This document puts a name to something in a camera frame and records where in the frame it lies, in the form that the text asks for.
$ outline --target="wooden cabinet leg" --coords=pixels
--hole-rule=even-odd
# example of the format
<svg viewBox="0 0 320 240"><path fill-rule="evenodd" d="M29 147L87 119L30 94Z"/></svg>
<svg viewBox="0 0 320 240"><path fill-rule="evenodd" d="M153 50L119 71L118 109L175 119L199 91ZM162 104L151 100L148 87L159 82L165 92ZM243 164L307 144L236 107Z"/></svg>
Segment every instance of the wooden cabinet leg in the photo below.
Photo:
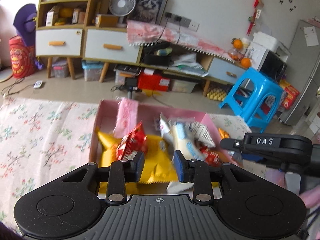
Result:
<svg viewBox="0 0 320 240"><path fill-rule="evenodd" d="M101 72L101 75L100 75L100 79L99 79L99 82L103 82L105 76L106 76L106 73L108 71L108 68L109 68L109 62L105 62L104 65L103 65L103 68L102 68L102 72Z"/></svg>
<svg viewBox="0 0 320 240"><path fill-rule="evenodd" d="M69 68L70 76L71 76L71 78L73 80L75 80L76 79L75 68L73 67L72 58L71 57L67 57L67 61L68 61L68 68Z"/></svg>
<svg viewBox="0 0 320 240"><path fill-rule="evenodd" d="M204 96L204 97L206 97L206 96L207 96L207 93L208 93L208 90L209 90L210 83L211 83L211 81L210 81L210 80L207 80L207 81L205 82L205 85L204 85L204 88L203 88L203 96Z"/></svg>
<svg viewBox="0 0 320 240"><path fill-rule="evenodd" d="M47 64L47 78L51 78L51 68L52 68L52 57L49 57L48 64Z"/></svg>

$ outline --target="wall outlet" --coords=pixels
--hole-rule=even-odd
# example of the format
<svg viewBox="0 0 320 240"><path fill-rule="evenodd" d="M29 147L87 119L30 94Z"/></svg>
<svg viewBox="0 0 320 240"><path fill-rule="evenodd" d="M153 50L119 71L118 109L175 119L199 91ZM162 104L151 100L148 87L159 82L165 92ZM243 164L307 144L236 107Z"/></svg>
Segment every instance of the wall outlet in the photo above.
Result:
<svg viewBox="0 0 320 240"><path fill-rule="evenodd" d="M182 17L180 15L176 15L173 13L168 13L168 12L166 12L164 15L165 15L165 21L167 21L166 19L168 19L169 23L180 25L180 26L186 27L186 28L188 28L190 26L191 20L188 18Z"/></svg>
<svg viewBox="0 0 320 240"><path fill-rule="evenodd" d="M197 31L199 28L199 23L195 22L195 21L191 21L189 24L188 29L192 30L192 31Z"/></svg>

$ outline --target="blue plastic stool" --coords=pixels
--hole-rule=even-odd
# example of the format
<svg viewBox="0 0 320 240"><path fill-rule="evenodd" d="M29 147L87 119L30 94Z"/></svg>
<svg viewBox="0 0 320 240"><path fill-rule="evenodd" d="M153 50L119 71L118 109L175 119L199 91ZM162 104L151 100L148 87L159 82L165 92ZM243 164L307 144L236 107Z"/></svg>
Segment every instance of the blue plastic stool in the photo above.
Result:
<svg viewBox="0 0 320 240"><path fill-rule="evenodd" d="M254 84L251 95L248 97L237 95L236 92L241 84L248 79ZM241 116L249 127L261 128L260 132L262 133L278 109L282 92L283 89L272 79L253 68L249 68L239 78L219 107L223 108L225 104L228 104L234 114ZM260 107L268 96L274 96L275 101L268 114L265 114Z"/></svg>

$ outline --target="ribbed grip surface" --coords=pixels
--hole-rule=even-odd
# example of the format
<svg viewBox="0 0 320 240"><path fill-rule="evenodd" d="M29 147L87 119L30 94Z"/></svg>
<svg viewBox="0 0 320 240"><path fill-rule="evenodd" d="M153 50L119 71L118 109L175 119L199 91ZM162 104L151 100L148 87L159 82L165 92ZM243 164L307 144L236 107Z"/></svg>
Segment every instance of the ribbed grip surface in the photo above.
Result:
<svg viewBox="0 0 320 240"><path fill-rule="evenodd" d="M107 208L100 221L88 231L69 238L69 240L120 239L248 240L250 238L231 231L218 219L212 208L195 205L186 195L134 195L124 205ZM285 239L298 240L296 236Z"/></svg>

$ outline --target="white wall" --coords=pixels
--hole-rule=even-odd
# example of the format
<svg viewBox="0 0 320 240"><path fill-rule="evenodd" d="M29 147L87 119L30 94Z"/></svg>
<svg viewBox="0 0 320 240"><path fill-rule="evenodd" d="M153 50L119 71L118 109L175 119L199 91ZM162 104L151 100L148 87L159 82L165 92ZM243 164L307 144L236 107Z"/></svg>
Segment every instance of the white wall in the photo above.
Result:
<svg viewBox="0 0 320 240"><path fill-rule="evenodd" d="M231 39L245 37L249 27L248 17L253 14L255 0L168 0L165 11L190 18L200 24L197 33L208 38L223 49L231 47ZM0 1L0 56L4 64L10 64L8 40L15 35L12 26L18 9L38 0ZM320 17L320 0L288 0L281 5L279 0L264 0L261 20L272 35L287 47L293 39L299 19Z"/></svg>
<svg viewBox="0 0 320 240"><path fill-rule="evenodd" d="M320 0L263 0L265 6L261 13L261 20L272 31L272 36L282 41L288 48L291 45L298 21L318 16L320 18Z"/></svg>
<svg viewBox="0 0 320 240"><path fill-rule="evenodd" d="M38 8L39 0L0 0L0 57L5 66L11 65L9 39L17 35L13 20L17 11L25 4L34 3Z"/></svg>

